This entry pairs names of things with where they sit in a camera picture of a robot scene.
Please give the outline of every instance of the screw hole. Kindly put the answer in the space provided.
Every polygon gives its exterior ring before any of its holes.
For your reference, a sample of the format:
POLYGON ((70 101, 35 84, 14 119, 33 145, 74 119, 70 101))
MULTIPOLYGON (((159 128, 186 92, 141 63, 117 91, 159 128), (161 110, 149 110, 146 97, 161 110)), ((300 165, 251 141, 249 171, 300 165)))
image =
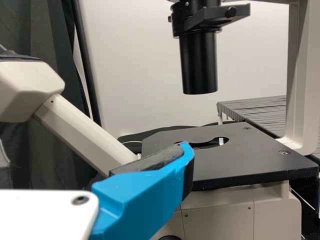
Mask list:
POLYGON ((87 196, 78 196, 75 199, 73 199, 72 204, 73 205, 82 205, 89 201, 89 198, 87 196))
POLYGON ((290 155, 290 154, 291 154, 291 152, 281 150, 281 151, 279 151, 279 154, 286 156, 286 155, 290 155))

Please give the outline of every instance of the black stage plate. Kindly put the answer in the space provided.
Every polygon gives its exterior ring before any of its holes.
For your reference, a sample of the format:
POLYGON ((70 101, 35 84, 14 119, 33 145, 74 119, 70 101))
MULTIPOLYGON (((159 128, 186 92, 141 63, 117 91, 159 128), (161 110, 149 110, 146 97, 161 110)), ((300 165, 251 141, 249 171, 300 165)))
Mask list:
POLYGON ((158 132, 142 141, 142 156, 177 142, 196 144, 217 137, 229 141, 222 146, 194 150, 193 191, 319 175, 316 163, 245 122, 158 132))

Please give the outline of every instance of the white plastic panel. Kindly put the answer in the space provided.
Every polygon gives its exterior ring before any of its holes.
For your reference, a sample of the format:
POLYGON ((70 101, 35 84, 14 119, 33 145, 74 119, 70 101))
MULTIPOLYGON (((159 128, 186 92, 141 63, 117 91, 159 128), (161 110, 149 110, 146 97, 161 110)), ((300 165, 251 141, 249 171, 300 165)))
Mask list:
POLYGON ((88 191, 0 190, 0 239, 87 239, 98 209, 88 191), (74 205, 81 196, 88 201, 74 205))

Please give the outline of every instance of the black curtain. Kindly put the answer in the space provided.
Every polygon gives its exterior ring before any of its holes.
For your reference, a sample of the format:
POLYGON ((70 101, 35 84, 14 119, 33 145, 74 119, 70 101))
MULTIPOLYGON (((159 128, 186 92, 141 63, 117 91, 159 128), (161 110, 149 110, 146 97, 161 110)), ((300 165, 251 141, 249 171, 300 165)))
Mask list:
MULTIPOLYGON (((89 114, 73 61, 70 0, 0 0, 0 44, 41 58, 65 81, 62 95, 89 114)), ((96 171, 37 121, 0 123, 14 188, 82 189, 96 171)))

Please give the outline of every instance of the white wall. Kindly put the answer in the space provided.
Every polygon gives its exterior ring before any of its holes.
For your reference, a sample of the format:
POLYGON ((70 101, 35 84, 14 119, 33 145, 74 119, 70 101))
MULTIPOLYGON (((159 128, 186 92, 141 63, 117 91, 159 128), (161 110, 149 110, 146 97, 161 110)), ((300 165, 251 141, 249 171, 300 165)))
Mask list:
POLYGON ((115 137, 216 122, 218 101, 286 93, 287 5, 251 2, 251 16, 217 36, 219 91, 184 95, 170 2, 80 2, 103 127, 115 137))

